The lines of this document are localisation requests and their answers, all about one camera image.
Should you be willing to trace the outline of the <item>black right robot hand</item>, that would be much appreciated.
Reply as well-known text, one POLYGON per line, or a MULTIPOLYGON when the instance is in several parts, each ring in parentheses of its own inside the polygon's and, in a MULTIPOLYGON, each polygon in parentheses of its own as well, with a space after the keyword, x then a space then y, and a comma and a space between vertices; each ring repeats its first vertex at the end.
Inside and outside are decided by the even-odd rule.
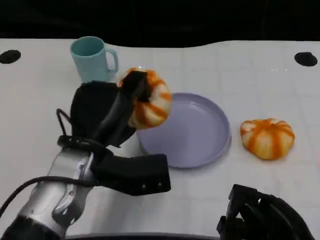
POLYGON ((304 219, 286 201, 234 184, 216 230, 222 240, 313 240, 304 219))

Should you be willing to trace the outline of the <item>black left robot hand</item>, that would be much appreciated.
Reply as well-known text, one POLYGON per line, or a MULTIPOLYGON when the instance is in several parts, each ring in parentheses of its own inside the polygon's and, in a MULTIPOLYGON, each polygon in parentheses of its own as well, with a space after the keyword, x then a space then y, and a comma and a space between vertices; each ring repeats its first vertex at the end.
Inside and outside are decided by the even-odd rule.
POLYGON ((72 135, 105 147, 119 147, 137 130, 130 123, 135 101, 148 103, 150 96, 145 71, 131 71, 121 86, 115 82, 83 83, 76 90, 70 108, 72 135))

